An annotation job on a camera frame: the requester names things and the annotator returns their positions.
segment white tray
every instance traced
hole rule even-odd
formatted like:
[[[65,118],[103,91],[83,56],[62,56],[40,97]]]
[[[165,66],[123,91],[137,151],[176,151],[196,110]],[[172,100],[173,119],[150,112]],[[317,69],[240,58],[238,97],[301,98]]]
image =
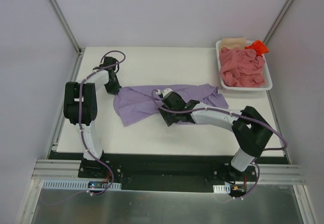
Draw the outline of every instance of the white tray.
[[[221,62],[219,60],[219,44],[221,41],[216,42],[216,51],[217,51],[217,63],[218,63],[218,72],[221,70]],[[247,40],[247,46],[250,46],[253,43],[253,41]],[[235,86],[226,86],[224,83],[223,78],[220,76],[221,84],[223,88],[229,89],[229,90],[238,90],[238,91],[267,91],[272,89],[272,80],[269,72],[269,68],[267,65],[267,61],[265,59],[265,56],[263,56],[263,59],[265,61],[265,64],[263,65],[263,77],[265,80],[265,84],[261,87],[235,87]]]

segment purple cloth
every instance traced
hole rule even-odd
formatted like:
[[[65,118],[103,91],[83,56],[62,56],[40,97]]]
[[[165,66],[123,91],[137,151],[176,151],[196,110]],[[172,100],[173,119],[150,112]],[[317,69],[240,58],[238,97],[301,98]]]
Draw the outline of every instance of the purple cloth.
[[[151,98],[153,89],[164,90],[171,88],[177,92],[185,102],[190,99],[199,100],[209,106],[227,109],[228,104],[223,95],[218,93],[218,87],[204,84],[194,85],[152,85],[127,86],[119,90],[113,100],[113,107],[120,116],[124,126],[134,124],[152,114],[158,113],[157,106]]]

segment wire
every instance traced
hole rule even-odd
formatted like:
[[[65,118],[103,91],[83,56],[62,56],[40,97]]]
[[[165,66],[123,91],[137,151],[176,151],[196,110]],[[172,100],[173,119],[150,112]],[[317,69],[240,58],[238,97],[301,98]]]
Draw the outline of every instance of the wire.
[[[78,123],[79,123],[79,127],[80,127],[80,134],[81,134],[81,140],[82,140],[82,144],[85,148],[85,150],[88,152],[88,154],[93,157],[97,162],[101,163],[103,166],[105,166],[108,171],[111,173],[111,182],[108,184],[108,186],[101,192],[99,193],[93,193],[94,195],[101,195],[103,193],[105,193],[110,187],[111,185],[113,184],[113,181],[114,181],[114,175],[113,175],[113,172],[111,170],[111,168],[106,164],[104,163],[103,161],[101,161],[99,158],[97,158],[96,156],[94,156],[92,154],[92,152],[90,151],[90,149],[88,148],[87,146],[87,143],[85,141],[85,136],[84,136],[84,132],[83,132],[83,127],[82,127],[82,89],[83,89],[83,84],[89,80],[91,77],[93,77],[95,74],[97,74],[98,72],[102,71],[102,70],[105,70],[105,69],[108,69],[108,68],[111,68],[113,66],[118,66],[120,63],[122,63],[125,59],[126,59],[126,55],[121,52],[121,51],[109,51],[107,52],[106,54],[103,55],[103,57],[101,58],[100,60],[100,64],[103,63],[103,60],[105,59],[105,57],[110,54],[110,53],[113,53],[113,52],[117,52],[117,53],[120,53],[124,56],[124,58],[121,60],[121,61],[117,61],[115,64],[112,64],[112,65],[109,65],[109,66],[105,66],[105,67],[101,67],[100,69],[98,69],[97,71],[94,71],[92,72],[89,76],[87,76],[85,79],[82,80],[82,82],[80,83],[80,89],[79,89],[79,119],[78,119]]]
[[[236,114],[236,113],[230,113],[227,110],[222,110],[222,109],[218,109],[218,108],[198,108],[198,109],[183,110],[183,111],[173,111],[173,110],[165,109],[165,108],[163,108],[162,106],[160,106],[156,102],[155,97],[154,97],[154,92],[158,92],[158,91],[156,89],[154,89],[151,92],[151,97],[152,97],[153,102],[155,103],[155,105],[159,109],[162,109],[162,110],[164,110],[164,111],[166,111],[168,113],[172,113],[172,114],[187,114],[187,113],[192,113],[192,112],[195,112],[195,111],[211,110],[211,111],[217,111],[217,112],[220,112],[220,113],[224,113],[224,114],[227,114],[227,115],[232,115],[232,116],[235,116],[235,117],[238,117],[238,118],[241,118],[241,119],[245,119],[245,120],[248,120],[248,121],[257,123],[257,124],[265,127],[266,129],[268,129],[272,133],[274,133],[276,136],[278,136],[282,140],[283,147],[280,147],[280,148],[266,148],[263,151],[284,150],[288,146],[287,140],[279,132],[275,131],[270,125],[268,125],[268,124],[266,124],[266,123],[264,123],[264,122],[262,122],[260,120],[253,119],[253,118],[250,118],[250,117],[246,117],[246,116],[243,116],[243,115],[240,115],[240,114]]]

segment metal frame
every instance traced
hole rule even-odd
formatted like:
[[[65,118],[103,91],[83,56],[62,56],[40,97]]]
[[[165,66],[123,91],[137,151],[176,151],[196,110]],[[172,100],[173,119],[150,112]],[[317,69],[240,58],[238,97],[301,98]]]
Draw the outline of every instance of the metal frame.
[[[294,185],[297,203],[305,224],[318,223],[307,186]]]
[[[66,33],[68,39],[70,40],[71,44],[73,45],[75,51],[77,53],[80,53],[81,52],[81,48],[78,45],[78,43],[77,43],[77,41],[76,41],[76,39],[75,39],[72,31],[71,31],[70,26],[66,22],[65,17],[63,15],[63,13],[62,13],[62,11],[61,11],[61,9],[60,9],[57,1],[56,0],[48,0],[48,2],[51,5],[51,7],[52,7],[52,9],[53,9],[53,11],[54,11],[54,13],[55,13],[58,21],[60,22],[60,24],[61,24],[64,32]]]
[[[271,25],[271,28],[269,29],[267,35],[265,36],[265,38],[263,39],[263,42],[267,45],[269,43],[269,41],[271,40],[273,34],[276,32],[276,30],[278,29],[278,26],[280,25],[281,21],[283,20],[283,18],[285,17],[287,11],[289,10],[289,8],[291,7],[291,5],[293,4],[294,0],[286,0],[285,4],[283,5],[282,9],[280,10],[278,16],[276,17],[275,21],[273,22],[273,24]]]
[[[33,180],[93,180],[78,178],[80,163],[81,161],[78,160],[38,160],[31,178]],[[304,175],[298,165],[259,164],[259,166],[261,185],[305,185]]]

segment black mount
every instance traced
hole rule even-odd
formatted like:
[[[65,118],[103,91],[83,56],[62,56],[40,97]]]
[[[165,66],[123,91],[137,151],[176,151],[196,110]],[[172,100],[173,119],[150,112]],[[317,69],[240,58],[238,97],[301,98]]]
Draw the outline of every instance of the black mount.
[[[65,85],[64,117],[70,120],[71,124],[77,124],[79,119],[79,98],[80,83],[69,81]],[[81,123],[90,125],[90,122],[97,117],[97,97],[94,83],[85,83],[82,88],[82,116]]]
[[[106,162],[103,152],[100,161]],[[86,158],[82,158],[79,167],[79,173],[77,176],[84,178],[106,178],[107,168],[96,160],[88,160]]]
[[[105,59],[103,60],[103,64],[100,64],[99,66],[93,68],[95,69],[100,69],[102,67],[106,67],[106,66],[110,66],[113,64],[116,64],[118,61],[117,59],[115,59],[114,57],[105,57]],[[109,82],[107,84],[105,84],[105,88],[107,93],[109,94],[113,94],[113,95],[117,95],[119,93],[119,89],[121,89],[121,85],[119,84],[118,78],[117,78],[117,72],[119,71],[119,64],[117,65],[117,71],[116,70],[116,66],[110,67],[108,69],[105,69],[106,71],[108,71],[108,75],[109,75]]]
[[[182,97],[177,94],[176,92],[170,92],[165,97],[163,97],[162,102],[164,105],[162,108],[173,110],[173,111],[183,111],[183,110],[191,110],[193,109],[197,104],[200,102],[197,100],[189,100],[188,103],[186,103]],[[191,122],[195,123],[190,115],[190,113],[186,114],[172,114],[168,113],[162,109],[158,109],[161,113],[164,121],[168,126],[172,125],[173,123],[177,123],[179,121],[183,122]]]
[[[250,106],[246,106],[242,111],[242,116],[257,119],[267,125],[268,122],[259,114],[259,112]],[[240,148],[252,157],[260,157],[272,132],[258,123],[241,119],[233,122],[232,130],[237,139]]]

